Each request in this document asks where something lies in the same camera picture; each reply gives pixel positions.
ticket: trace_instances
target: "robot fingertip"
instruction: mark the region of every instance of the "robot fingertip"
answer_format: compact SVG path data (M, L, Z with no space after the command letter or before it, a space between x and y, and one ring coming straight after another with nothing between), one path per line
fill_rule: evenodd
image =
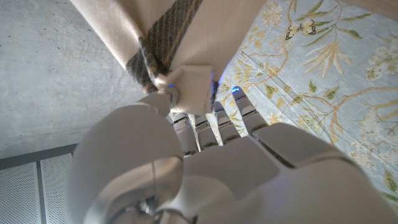
M243 90L240 86L236 86L236 87L232 88L232 96L234 97L235 100L238 100L238 99L246 96L246 94L243 92Z
M224 110L223 105L219 101L216 101L214 103L214 112L217 113L217 112L219 112L221 110Z

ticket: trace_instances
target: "blue led light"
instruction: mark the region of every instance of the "blue led light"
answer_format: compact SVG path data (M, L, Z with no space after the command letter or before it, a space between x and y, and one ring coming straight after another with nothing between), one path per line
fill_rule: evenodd
M236 92L236 91L239 91L239 90L241 90L239 87L234 87L234 88L232 88L232 92L233 92L233 93Z

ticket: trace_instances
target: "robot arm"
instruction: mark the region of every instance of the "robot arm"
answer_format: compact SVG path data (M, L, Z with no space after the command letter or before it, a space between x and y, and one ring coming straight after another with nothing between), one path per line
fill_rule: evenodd
M398 223L339 150L288 124L268 126L238 86L233 97L249 136L216 102L222 146L203 116L191 124L174 114L170 125L172 87L97 123L68 178L75 223Z

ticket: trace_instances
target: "beige cloth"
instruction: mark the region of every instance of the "beige cloth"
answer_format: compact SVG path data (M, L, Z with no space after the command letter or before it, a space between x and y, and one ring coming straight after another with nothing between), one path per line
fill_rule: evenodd
M177 1L72 0L72 3L118 62L129 70L128 62L142 47L139 38L148 39L154 24L164 19ZM170 33L182 39L176 40L163 58L157 58L171 73L159 72L159 76L152 77L152 82L157 88L168 84L177 87L180 100L174 111L205 114L211 112L215 97L212 81L219 81L266 0L186 0L181 4L186 2L190 5L185 11L195 15L191 19L177 18L184 19L183 26L189 25L186 30L176 32L173 24L169 24ZM147 69L153 72L151 66L147 65Z

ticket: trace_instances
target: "white metal panel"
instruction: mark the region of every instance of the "white metal panel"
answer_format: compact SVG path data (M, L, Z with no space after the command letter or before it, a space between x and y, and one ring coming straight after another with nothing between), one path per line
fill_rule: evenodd
M35 162L0 170L0 223L41 223Z
M72 155L44 159L40 162L47 223L71 223L66 205L67 175Z

